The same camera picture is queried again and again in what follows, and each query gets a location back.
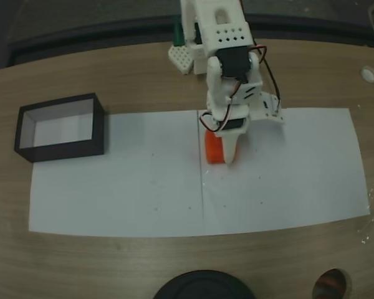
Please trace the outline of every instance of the wire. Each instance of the wire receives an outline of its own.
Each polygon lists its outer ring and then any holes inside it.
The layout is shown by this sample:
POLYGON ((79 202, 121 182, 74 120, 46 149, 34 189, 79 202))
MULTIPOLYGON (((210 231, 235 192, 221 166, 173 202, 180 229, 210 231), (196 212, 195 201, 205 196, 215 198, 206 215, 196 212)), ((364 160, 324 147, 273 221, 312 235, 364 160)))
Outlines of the wire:
POLYGON ((267 54, 267 46, 265 45, 254 45, 250 48, 250 50, 258 50, 260 55, 261 55, 261 58, 259 59, 259 63, 261 64, 263 62, 263 60, 266 58, 266 54, 267 54))
POLYGON ((226 126, 227 122, 229 121, 230 119, 230 115, 231 115, 231 105, 233 104, 233 96, 236 95, 236 93, 238 92, 239 88, 241 87, 242 85, 242 82, 241 81, 238 81, 237 84, 235 84, 234 88, 233 88, 233 92, 231 93, 230 95, 230 104, 228 105, 227 107, 227 110, 226 110, 226 114, 221 122, 221 124, 218 126, 217 129, 211 129, 208 124, 204 121, 203 117, 206 116, 206 115, 212 115, 211 112, 209 111, 206 111, 204 112, 200 117, 199 117, 199 121, 203 124, 203 126, 210 132, 218 132, 218 131, 221 131, 224 129, 224 127, 226 126))
MULTIPOLYGON (((254 40, 255 47, 259 46, 259 45, 256 43, 256 40, 255 40, 255 39, 253 39, 253 40, 254 40)), ((279 87, 278 87, 278 85, 277 85, 277 81, 276 81, 276 79, 274 78, 274 75, 273 75, 272 69, 270 68, 269 64, 267 63, 267 60, 266 60, 265 57, 263 58, 263 61, 264 61, 264 64, 266 65, 267 71, 269 72, 270 78, 272 79, 274 89, 276 90, 276 97, 277 97, 277 100, 278 100, 276 113, 278 113, 278 112, 279 112, 279 108, 280 108, 280 104, 281 104, 281 95, 280 95, 280 90, 279 90, 279 87)))

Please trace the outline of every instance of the white plastic part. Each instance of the white plastic part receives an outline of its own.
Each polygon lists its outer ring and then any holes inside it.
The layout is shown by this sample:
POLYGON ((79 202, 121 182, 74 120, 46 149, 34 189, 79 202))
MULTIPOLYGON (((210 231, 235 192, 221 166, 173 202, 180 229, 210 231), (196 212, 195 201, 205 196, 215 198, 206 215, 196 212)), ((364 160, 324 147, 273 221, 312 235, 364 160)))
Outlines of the white plastic part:
POLYGON ((237 140, 240 135, 247 133, 248 127, 249 118, 246 118, 242 127, 232 130, 223 130, 216 133, 217 137, 222 138, 223 159, 226 164, 231 164, 234 161, 237 140))
POLYGON ((206 105, 211 112, 212 123, 218 126, 224 120, 229 105, 228 121, 244 120, 240 128, 216 132, 216 136, 222 138, 224 161, 229 164, 234 160, 237 139, 246 133, 249 122, 271 120, 283 123, 281 108, 275 96, 262 92, 263 81, 255 53, 249 53, 251 69, 246 74, 247 82, 241 84, 237 92, 237 80, 222 77, 222 66, 215 56, 216 52, 219 49, 250 47, 254 43, 239 0, 181 0, 181 15, 186 46, 194 60, 194 73, 207 73, 206 105), (194 41, 196 22, 201 33, 201 45, 194 41))
POLYGON ((182 72, 188 74, 193 67, 193 59, 185 45, 180 47, 171 46, 168 51, 170 61, 182 72))
POLYGON ((187 41, 186 46, 190 53, 190 56, 194 60, 194 74, 201 75, 206 73, 208 59, 205 56, 204 46, 202 44, 197 45, 193 41, 187 41))
POLYGON ((219 49, 253 45, 239 0, 181 0, 186 41, 195 39, 198 22, 206 57, 219 49))
POLYGON ((374 69, 372 67, 364 67, 360 72, 362 78, 368 83, 374 83, 374 69))

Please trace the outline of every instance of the screw hole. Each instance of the screw hole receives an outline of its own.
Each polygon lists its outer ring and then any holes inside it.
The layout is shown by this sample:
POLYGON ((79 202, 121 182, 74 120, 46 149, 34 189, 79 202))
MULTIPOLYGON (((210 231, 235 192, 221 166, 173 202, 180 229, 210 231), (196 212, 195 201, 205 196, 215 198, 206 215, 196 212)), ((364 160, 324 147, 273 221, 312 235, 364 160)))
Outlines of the screw hole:
POLYGON ((347 292, 348 285, 351 282, 347 281, 347 275, 338 269, 331 269, 322 274, 316 281, 312 298, 323 298, 333 293, 333 298, 346 298, 345 293, 347 292))

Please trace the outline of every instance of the circular hole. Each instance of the circular hole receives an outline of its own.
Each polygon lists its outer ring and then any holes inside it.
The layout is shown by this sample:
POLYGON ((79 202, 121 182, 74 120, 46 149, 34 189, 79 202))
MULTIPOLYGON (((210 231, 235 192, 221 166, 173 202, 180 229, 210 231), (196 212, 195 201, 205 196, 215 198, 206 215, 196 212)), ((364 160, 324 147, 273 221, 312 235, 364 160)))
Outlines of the circular hole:
POLYGON ((347 292, 347 274, 338 269, 331 269, 317 279, 312 299, 343 299, 347 292))
POLYGON ((364 67, 360 73, 364 81, 374 83, 374 69, 372 67, 364 67))

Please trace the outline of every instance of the black round object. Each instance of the black round object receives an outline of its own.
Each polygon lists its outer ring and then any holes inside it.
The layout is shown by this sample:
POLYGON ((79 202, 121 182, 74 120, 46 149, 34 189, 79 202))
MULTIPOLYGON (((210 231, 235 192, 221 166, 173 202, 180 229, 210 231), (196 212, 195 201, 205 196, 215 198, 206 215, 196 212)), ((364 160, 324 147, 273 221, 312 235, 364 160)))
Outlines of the black round object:
POLYGON ((237 278, 218 271, 201 270, 177 276, 154 299, 256 299, 237 278))

